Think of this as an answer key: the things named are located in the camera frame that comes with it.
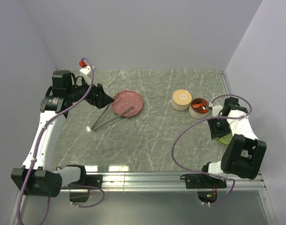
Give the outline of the green round lid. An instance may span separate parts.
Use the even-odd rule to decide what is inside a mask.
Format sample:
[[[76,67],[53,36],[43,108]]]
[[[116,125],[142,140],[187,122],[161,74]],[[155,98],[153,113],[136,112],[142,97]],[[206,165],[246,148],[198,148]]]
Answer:
[[[232,140],[232,135],[228,134],[223,137],[217,137],[217,141],[225,146],[228,146]]]

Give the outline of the red shrimp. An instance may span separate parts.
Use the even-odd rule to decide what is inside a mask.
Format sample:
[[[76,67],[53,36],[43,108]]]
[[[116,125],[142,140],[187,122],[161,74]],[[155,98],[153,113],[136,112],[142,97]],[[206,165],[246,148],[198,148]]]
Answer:
[[[192,105],[193,109],[199,109],[199,108],[204,108],[205,104],[204,103],[198,103],[198,104],[197,103],[192,103],[191,105]]]

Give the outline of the beige round lid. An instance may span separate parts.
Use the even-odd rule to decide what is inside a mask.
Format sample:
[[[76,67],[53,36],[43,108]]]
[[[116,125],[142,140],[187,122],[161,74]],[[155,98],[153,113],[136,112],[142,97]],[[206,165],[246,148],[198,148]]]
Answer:
[[[172,100],[177,105],[188,105],[192,101],[192,96],[187,90],[178,89],[172,94]]]

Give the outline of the red sausage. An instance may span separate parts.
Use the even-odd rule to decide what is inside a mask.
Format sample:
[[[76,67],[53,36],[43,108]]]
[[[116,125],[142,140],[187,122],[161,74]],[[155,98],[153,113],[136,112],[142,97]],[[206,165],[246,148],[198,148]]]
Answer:
[[[200,113],[200,114],[205,114],[205,113],[208,113],[208,109],[206,109],[206,108],[198,108],[197,110],[196,110],[196,112],[197,113]]]

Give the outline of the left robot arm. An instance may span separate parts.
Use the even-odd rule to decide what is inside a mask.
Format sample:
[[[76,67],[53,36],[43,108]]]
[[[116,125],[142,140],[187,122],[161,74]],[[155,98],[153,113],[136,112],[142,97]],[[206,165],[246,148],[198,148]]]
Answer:
[[[52,75],[40,105],[40,121],[32,147],[21,168],[14,168],[11,179],[23,195],[56,197],[61,188],[73,184],[76,188],[87,185],[83,165],[67,165],[52,171],[52,157],[57,139],[73,106],[85,100],[102,109],[113,103],[103,86],[91,84],[93,69],[86,66],[74,75],[69,70],[57,70]]]

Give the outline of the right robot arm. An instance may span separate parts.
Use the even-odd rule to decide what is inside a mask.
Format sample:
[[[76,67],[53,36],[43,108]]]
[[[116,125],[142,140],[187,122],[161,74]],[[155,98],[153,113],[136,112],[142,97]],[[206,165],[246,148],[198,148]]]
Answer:
[[[203,166],[203,174],[199,181],[208,188],[216,182],[216,176],[238,176],[242,179],[253,180],[262,164],[267,145],[260,141],[252,130],[249,122],[249,109],[239,104],[240,97],[228,95],[224,105],[217,113],[213,112],[209,118],[211,139],[221,139],[231,135],[231,139],[221,158],[216,163],[207,163]]]

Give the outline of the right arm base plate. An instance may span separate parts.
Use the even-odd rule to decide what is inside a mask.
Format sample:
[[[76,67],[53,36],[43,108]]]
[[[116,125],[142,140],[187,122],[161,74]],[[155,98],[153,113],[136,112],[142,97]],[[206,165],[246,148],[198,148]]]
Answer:
[[[213,178],[204,174],[184,174],[180,180],[185,181],[187,189],[211,189],[211,188],[226,188],[226,181]]]

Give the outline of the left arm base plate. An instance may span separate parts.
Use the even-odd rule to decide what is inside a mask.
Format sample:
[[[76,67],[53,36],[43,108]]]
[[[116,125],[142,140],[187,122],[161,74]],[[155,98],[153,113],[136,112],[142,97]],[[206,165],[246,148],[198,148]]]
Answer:
[[[101,188],[102,183],[103,183],[103,175],[89,174],[86,176],[86,179],[83,184],[75,182],[73,184],[69,184],[63,187],[62,189],[80,189],[80,188],[83,188],[83,186]]]

